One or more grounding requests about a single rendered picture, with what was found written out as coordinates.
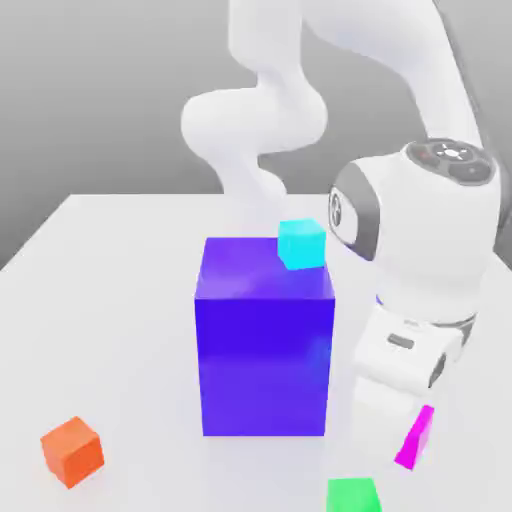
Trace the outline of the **small cyan cube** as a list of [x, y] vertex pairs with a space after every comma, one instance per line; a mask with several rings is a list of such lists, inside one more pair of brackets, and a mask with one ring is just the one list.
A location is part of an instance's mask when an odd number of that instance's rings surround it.
[[278, 256], [288, 270], [325, 265], [326, 231], [313, 218], [280, 222]]

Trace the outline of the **small green cube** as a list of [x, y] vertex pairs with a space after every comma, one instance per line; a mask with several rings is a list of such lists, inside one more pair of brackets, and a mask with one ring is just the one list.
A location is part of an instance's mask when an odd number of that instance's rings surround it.
[[382, 512], [372, 478], [329, 479], [326, 512]]

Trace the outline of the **small magenta cube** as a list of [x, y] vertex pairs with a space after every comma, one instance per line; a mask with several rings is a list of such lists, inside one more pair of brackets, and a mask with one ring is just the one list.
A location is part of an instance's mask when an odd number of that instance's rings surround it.
[[430, 405], [424, 405], [419, 412], [414, 424], [405, 437], [402, 447], [395, 456], [394, 462], [412, 471], [421, 456], [433, 422], [435, 409]]

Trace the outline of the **small orange cube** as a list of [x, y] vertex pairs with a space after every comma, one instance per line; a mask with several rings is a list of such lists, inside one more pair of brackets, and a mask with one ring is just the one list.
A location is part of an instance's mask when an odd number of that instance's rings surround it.
[[104, 466], [100, 436], [78, 416], [40, 439], [48, 469], [68, 489]]

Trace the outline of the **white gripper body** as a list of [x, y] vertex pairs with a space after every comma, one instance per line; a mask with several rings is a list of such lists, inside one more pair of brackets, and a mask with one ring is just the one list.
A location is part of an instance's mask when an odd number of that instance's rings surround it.
[[356, 375], [353, 389], [353, 417], [358, 420], [389, 418], [402, 420], [419, 412], [424, 401], [364, 375]]

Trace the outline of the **large blue box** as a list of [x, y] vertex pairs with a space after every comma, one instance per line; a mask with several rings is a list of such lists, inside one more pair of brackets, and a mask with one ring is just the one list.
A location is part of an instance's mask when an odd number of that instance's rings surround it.
[[327, 267], [289, 270], [274, 238], [209, 237], [194, 296], [206, 436], [321, 436], [335, 294]]

